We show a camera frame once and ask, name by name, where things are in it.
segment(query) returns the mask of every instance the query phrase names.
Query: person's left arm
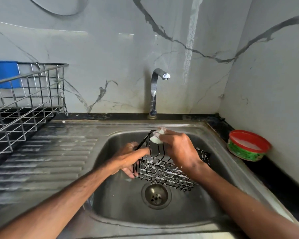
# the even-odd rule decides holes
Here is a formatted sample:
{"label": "person's left arm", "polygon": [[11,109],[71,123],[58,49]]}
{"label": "person's left arm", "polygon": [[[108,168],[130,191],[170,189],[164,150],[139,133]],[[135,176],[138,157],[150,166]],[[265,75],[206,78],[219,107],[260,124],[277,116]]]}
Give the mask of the person's left arm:
{"label": "person's left arm", "polygon": [[127,172],[126,168],[130,170],[139,158],[149,154],[148,148],[133,151],[136,145],[128,143],[99,168],[0,228],[0,239],[55,239],[107,177],[120,169]]}

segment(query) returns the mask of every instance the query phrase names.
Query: black countertop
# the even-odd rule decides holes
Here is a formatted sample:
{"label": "black countertop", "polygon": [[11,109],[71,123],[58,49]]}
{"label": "black countertop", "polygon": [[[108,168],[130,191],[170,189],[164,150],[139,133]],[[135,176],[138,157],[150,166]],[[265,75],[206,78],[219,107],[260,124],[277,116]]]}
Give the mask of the black countertop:
{"label": "black countertop", "polygon": [[[148,120],[147,113],[59,113],[57,120]],[[219,114],[158,114],[157,120],[206,120],[225,141],[234,130]],[[266,156],[258,162],[243,160],[248,168],[279,199],[279,201],[299,221],[299,185],[282,172]]]}

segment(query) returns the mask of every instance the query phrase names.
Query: blue plastic object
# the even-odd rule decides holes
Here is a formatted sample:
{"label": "blue plastic object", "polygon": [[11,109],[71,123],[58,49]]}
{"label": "blue plastic object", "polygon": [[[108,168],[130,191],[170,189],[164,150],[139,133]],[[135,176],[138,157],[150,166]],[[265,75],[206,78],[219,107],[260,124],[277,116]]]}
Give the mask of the blue plastic object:
{"label": "blue plastic object", "polygon": [[[19,75],[19,70],[16,61],[0,61],[0,80],[18,76],[18,75]],[[20,79],[12,80],[11,84],[9,81],[0,84],[0,88],[6,88],[6,89],[19,88],[19,87],[21,87]]]}

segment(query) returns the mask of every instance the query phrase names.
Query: person's right arm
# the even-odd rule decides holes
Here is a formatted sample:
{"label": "person's right arm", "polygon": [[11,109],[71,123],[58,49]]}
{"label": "person's right arm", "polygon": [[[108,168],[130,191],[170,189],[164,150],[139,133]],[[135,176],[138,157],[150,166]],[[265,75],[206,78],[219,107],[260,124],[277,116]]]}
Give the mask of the person's right arm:
{"label": "person's right arm", "polygon": [[251,239],[299,239],[298,225],[220,177],[199,158],[186,134],[166,130],[157,136],[167,144],[167,154],[178,168],[199,183]]}

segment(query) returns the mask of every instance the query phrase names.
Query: dish drying rack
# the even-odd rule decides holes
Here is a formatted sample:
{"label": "dish drying rack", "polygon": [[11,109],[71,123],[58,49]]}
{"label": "dish drying rack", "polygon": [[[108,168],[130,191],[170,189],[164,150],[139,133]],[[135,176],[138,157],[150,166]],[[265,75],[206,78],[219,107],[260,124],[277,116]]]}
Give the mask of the dish drying rack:
{"label": "dish drying rack", "polygon": [[[136,148],[137,150],[149,147],[150,151],[149,155],[142,157],[133,165],[134,170],[138,173],[136,177],[158,184],[169,185],[183,191],[190,191],[197,183],[184,175],[172,159],[165,154],[164,144],[155,144],[150,141],[153,132],[156,132],[156,130],[151,130]],[[210,165],[208,159],[210,153],[200,148],[196,148],[196,150],[201,160]]]}
{"label": "dish drying rack", "polygon": [[63,79],[67,66],[17,63],[19,75],[0,80],[0,161],[56,112],[67,114]]}

